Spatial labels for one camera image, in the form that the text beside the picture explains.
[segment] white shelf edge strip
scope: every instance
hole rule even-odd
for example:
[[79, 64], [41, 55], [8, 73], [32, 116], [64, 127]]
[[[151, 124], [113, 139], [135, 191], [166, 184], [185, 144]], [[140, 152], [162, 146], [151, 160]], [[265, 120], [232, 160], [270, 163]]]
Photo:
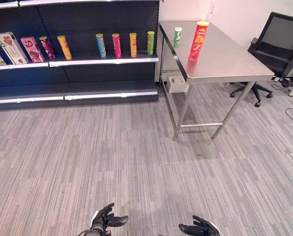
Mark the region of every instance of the white shelf edge strip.
[[136, 96], [148, 96], [148, 95], [157, 95], [157, 94], [158, 94], [157, 91], [152, 91], [152, 92], [122, 92], [122, 93], [107, 93], [107, 94], [71, 95], [71, 96], [65, 96], [65, 100], [112, 98], [112, 97], [136, 97]]
[[[30, 0], [19, 2], [20, 6], [48, 5], [59, 3], [79, 3], [79, 2], [101, 2], [101, 1], [134, 1], [134, 0]], [[159, 1], [159, 0], [135, 0], [135, 1]]]
[[47, 62], [19, 64], [19, 65], [0, 65], [0, 70], [33, 68], [33, 67], [48, 67], [48, 66], [49, 66], [49, 64]]
[[63, 101], [63, 96], [57, 97], [28, 97], [28, 98], [13, 98], [13, 99], [4, 99], [0, 100], [0, 104], [2, 103], [20, 103], [20, 102], [38, 102], [38, 101]]
[[18, 1], [0, 3], [0, 9], [18, 7]]
[[136, 59], [97, 59], [97, 60], [63, 60], [50, 61], [49, 66], [65, 66], [65, 65], [90, 65], [90, 64], [124, 64], [124, 63], [140, 63], [140, 62], [158, 62], [158, 58], [136, 58]]

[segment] chair base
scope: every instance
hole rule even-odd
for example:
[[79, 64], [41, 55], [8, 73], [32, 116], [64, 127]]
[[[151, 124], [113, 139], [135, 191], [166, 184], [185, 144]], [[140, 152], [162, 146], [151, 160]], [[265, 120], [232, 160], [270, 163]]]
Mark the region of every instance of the chair base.
[[[235, 97], [235, 93], [236, 92], [239, 92], [239, 91], [242, 91], [244, 90], [244, 88], [246, 87], [247, 85], [247, 82], [241, 82], [242, 84], [244, 84], [245, 86], [242, 86], [236, 90], [234, 90], [229, 96], [230, 97]], [[266, 96], [267, 98], [272, 98], [272, 91], [271, 90], [268, 90], [266, 89], [265, 87], [261, 86], [261, 85], [257, 85], [257, 84], [254, 84], [253, 87], [251, 88], [251, 90], [253, 91], [254, 95], [256, 96], [258, 102], [255, 103], [255, 107], [259, 107], [261, 105], [261, 99], [260, 99], [260, 95], [259, 95], [259, 92], [258, 90], [261, 90], [261, 91], [265, 91], [265, 92], [268, 92], [269, 94]]]

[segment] white snack box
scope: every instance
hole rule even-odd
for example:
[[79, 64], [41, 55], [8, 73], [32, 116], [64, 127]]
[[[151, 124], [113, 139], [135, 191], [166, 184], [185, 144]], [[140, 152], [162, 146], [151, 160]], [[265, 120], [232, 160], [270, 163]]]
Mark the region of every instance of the white snack box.
[[184, 78], [180, 76], [168, 76], [167, 88], [169, 93], [187, 92], [189, 85]]
[[28, 58], [12, 32], [0, 33], [0, 46], [13, 64], [28, 63]]

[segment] table top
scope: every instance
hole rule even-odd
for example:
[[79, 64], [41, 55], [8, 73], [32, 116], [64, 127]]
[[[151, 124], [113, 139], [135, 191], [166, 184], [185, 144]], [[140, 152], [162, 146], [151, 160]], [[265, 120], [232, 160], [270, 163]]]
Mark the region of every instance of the table top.
[[[180, 41], [174, 42], [175, 27], [182, 27]], [[161, 21], [163, 33], [187, 84], [270, 80], [274, 73], [210, 23], [197, 61], [189, 60], [196, 21]]]

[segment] white wall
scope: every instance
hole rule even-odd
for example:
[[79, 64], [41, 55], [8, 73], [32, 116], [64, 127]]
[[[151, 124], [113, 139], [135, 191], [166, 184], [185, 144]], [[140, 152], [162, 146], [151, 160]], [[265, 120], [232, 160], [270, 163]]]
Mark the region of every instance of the white wall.
[[[164, 0], [160, 21], [204, 20], [210, 0]], [[216, 0], [211, 22], [246, 49], [272, 11], [293, 16], [293, 0]]]

